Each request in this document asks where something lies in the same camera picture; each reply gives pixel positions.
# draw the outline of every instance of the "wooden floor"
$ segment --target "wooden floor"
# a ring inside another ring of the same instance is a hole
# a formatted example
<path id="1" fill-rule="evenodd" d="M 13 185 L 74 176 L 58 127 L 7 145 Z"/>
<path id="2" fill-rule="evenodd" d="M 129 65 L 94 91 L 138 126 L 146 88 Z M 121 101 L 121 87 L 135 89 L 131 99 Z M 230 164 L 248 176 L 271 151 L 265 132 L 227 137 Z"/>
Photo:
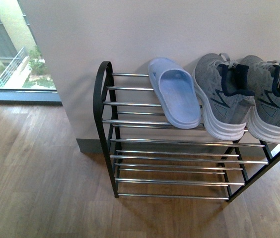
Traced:
<path id="1" fill-rule="evenodd" d="M 114 198 L 62 107 L 0 106 L 0 238 L 280 238 L 280 162 L 233 202 Z"/>

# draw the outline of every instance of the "shoe rack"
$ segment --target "shoe rack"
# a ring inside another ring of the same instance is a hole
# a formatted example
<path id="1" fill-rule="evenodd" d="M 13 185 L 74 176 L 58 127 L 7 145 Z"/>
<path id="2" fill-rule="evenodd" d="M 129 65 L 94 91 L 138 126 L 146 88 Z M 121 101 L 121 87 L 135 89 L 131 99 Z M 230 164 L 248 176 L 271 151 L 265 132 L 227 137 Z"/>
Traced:
<path id="1" fill-rule="evenodd" d="M 219 142 L 201 136 L 207 134 L 203 124 L 186 130 L 194 141 L 173 139 L 171 133 L 181 129 L 166 121 L 159 103 L 132 102 L 132 97 L 117 101 L 124 93 L 155 97 L 152 88 L 134 86 L 142 80 L 149 82 L 148 75 L 113 73 L 109 61 L 101 63 L 96 76 L 93 113 L 115 197 L 230 202 L 280 161 L 280 151 L 273 156 L 264 141 Z M 151 134 L 162 137 L 150 138 Z M 243 158 L 245 149 L 259 156 Z"/>

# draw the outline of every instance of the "slipper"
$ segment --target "slipper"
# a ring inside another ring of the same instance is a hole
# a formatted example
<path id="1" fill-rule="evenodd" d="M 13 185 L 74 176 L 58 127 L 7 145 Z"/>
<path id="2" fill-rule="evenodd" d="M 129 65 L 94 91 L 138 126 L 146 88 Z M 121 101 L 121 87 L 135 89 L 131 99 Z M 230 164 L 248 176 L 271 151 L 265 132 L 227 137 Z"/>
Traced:
<path id="1" fill-rule="evenodd" d="M 201 111 L 191 75 L 168 58 L 153 59 L 148 73 L 168 121 L 181 129 L 198 126 Z"/>

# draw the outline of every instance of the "metal rod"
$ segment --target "metal rod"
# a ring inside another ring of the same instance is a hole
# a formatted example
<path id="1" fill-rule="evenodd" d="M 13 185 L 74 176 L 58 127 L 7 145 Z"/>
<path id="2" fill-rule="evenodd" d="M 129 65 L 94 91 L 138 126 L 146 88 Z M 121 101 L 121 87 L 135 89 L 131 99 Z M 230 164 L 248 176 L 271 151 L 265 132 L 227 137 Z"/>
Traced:
<path id="1" fill-rule="evenodd" d="M 148 74 L 135 74 L 135 73 L 112 73 L 112 76 L 121 76 L 121 77 L 149 77 Z"/>
<path id="2" fill-rule="evenodd" d="M 141 169 L 119 169 L 121 171 L 140 171 L 140 172 L 167 172 L 167 173 L 188 173 L 188 174 L 203 174 L 203 175 L 223 175 L 224 172 L 200 172 L 200 171 L 185 171 L 185 170 L 141 170 Z"/>
<path id="3" fill-rule="evenodd" d="M 169 122 L 164 121 L 134 121 L 134 120 L 102 120 L 106 124 L 145 124 L 145 125 L 163 125 L 163 126 L 172 126 Z"/>
<path id="4" fill-rule="evenodd" d="M 205 145 L 205 146 L 231 146 L 231 147 L 264 147 L 261 144 L 252 143 L 239 143 L 233 144 L 232 142 L 193 142 L 193 141 L 173 141 L 173 140 L 156 140 L 156 139 L 111 139 L 115 142 L 126 142 L 126 143 L 157 143 L 157 144 L 176 144 L 176 145 Z"/>
<path id="5" fill-rule="evenodd" d="M 177 168 L 177 169 L 194 169 L 194 170 L 242 170 L 241 168 L 223 168 L 223 167 L 205 167 L 205 166 L 185 166 L 185 165 L 151 165 L 151 164 L 117 164 L 127 167 L 153 167 L 153 168 Z"/>
<path id="6" fill-rule="evenodd" d="M 181 185 L 196 185 L 196 186 L 228 186 L 240 185 L 243 182 L 206 182 L 206 181 L 192 181 L 192 180 L 162 180 L 162 179 L 136 179 L 136 178 L 116 178 L 118 182 L 131 182 L 131 183 L 156 183 L 156 184 L 181 184 Z"/>
<path id="7" fill-rule="evenodd" d="M 109 106 L 131 106 L 131 107 L 161 108 L 161 104 L 152 104 L 152 103 L 103 102 L 103 104 L 104 105 L 109 105 Z"/>
<path id="8" fill-rule="evenodd" d="M 238 155 L 234 155 L 234 154 L 186 153 L 186 152 L 167 152 L 167 151 L 118 150 L 117 152 L 121 152 L 121 153 L 161 154 L 161 155 L 197 155 L 197 156 L 238 157 Z"/>
<path id="9" fill-rule="evenodd" d="M 119 196 L 228 200 L 228 197 L 205 197 L 205 196 L 184 196 L 184 195 L 160 195 L 160 194 L 119 193 Z"/>
<path id="10" fill-rule="evenodd" d="M 150 128 L 150 129 L 173 129 L 173 130 L 205 130 L 204 126 L 197 126 L 192 129 L 181 129 L 174 126 L 167 126 L 167 125 L 121 125 L 121 124 L 114 124 L 114 127 L 128 127 L 128 128 Z"/>
<path id="11" fill-rule="evenodd" d="M 122 115 L 164 116 L 164 113 L 117 112 L 117 114 L 122 114 Z"/>
<path id="12" fill-rule="evenodd" d="M 153 91 L 153 88 L 137 88 L 137 87 L 107 87 L 108 90 L 124 90 L 124 91 Z"/>
<path id="13" fill-rule="evenodd" d="M 111 159 L 142 159 L 142 160 L 185 161 L 185 162 L 232 163 L 232 164 L 256 164 L 256 165 L 267 165 L 268 164 L 268 161 L 221 160 L 221 159 L 207 160 L 207 159 L 128 156 L 128 155 L 111 155 L 110 158 Z"/>

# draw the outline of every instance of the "sneaker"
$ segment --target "sneaker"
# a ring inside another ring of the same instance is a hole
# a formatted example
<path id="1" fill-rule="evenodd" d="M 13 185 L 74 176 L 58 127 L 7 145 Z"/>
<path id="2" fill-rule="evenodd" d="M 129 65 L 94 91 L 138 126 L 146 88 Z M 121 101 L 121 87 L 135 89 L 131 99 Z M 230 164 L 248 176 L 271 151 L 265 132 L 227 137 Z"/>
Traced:
<path id="1" fill-rule="evenodd" d="M 251 109 L 247 128 L 255 138 L 280 143 L 280 61 L 263 61 L 247 56 L 248 85 L 255 91 L 256 106 Z"/>
<path id="2" fill-rule="evenodd" d="M 248 113 L 255 105 L 255 92 L 247 88 L 248 68 L 230 60 L 227 54 L 207 54 L 194 69 L 194 87 L 203 104 L 204 125 L 217 139 L 238 140 L 244 134 Z"/>

